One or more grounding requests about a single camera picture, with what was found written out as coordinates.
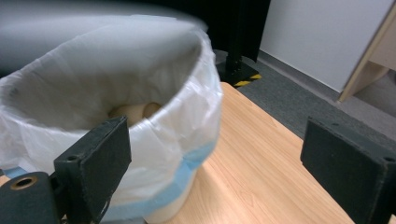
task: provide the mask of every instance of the black stand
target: black stand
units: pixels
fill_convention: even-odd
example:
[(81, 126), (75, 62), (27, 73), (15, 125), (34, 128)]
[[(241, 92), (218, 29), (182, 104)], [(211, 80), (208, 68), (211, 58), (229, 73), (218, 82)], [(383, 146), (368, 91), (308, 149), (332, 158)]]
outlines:
[(217, 65), (220, 80), (235, 85), (239, 81), (248, 79), (259, 74), (258, 71), (242, 62), (242, 43), (245, 33), (246, 9), (249, 1), (240, 0), (233, 4), (233, 12), (236, 15), (233, 20), (233, 28), (230, 33), (230, 47), (225, 63)]

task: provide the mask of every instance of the wooden tabletop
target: wooden tabletop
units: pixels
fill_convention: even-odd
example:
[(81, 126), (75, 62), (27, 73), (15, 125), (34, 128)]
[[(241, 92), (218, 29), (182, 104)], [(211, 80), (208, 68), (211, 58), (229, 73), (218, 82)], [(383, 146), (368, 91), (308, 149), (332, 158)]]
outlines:
[(353, 223), (303, 167), (303, 140), (239, 91), (221, 85), (217, 147), (167, 223)]

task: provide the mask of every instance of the trash can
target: trash can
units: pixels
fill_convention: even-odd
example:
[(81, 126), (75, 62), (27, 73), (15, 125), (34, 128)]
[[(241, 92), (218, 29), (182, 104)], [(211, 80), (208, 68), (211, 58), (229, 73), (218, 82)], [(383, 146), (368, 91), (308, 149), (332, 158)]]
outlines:
[(53, 160), (114, 108), (155, 102), (162, 107), (129, 128), (132, 162), (104, 221), (164, 221), (219, 137), (214, 57), (205, 32), (158, 17), (63, 43), (0, 79), (0, 168), (52, 173)]

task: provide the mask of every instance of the black and yellow hazard tape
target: black and yellow hazard tape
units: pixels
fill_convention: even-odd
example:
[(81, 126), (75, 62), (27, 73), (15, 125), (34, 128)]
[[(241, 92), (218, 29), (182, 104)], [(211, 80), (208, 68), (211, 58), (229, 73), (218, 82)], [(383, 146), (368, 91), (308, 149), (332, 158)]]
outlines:
[(260, 74), (257, 74), (257, 75), (254, 75), (254, 76), (252, 76), (252, 77), (249, 77), (249, 78), (246, 79), (246, 80), (239, 81), (239, 82), (233, 84), (233, 86), (234, 86), (235, 88), (243, 87), (243, 86), (246, 86), (247, 84), (249, 84), (250, 82), (252, 82), (252, 81), (254, 81), (254, 80), (257, 80), (257, 79), (260, 79), (260, 78), (262, 78), (262, 76), (261, 76)]

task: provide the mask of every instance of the black metal base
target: black metal base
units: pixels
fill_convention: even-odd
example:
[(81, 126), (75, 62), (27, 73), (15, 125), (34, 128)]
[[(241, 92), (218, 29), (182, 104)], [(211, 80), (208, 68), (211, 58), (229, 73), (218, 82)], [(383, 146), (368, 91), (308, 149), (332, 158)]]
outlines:
[(226, 62), (216, 65), (216, 67), (218, 68), (220, 80), (223, 82), (227, 82), (232, 86), (240, 81), (247, 80), (250, 77), (259, 74), (257, 70), (248, 66), (245, 63), (241, 63), (241, 68), (235, 71), (226, 71), (225, 64)]

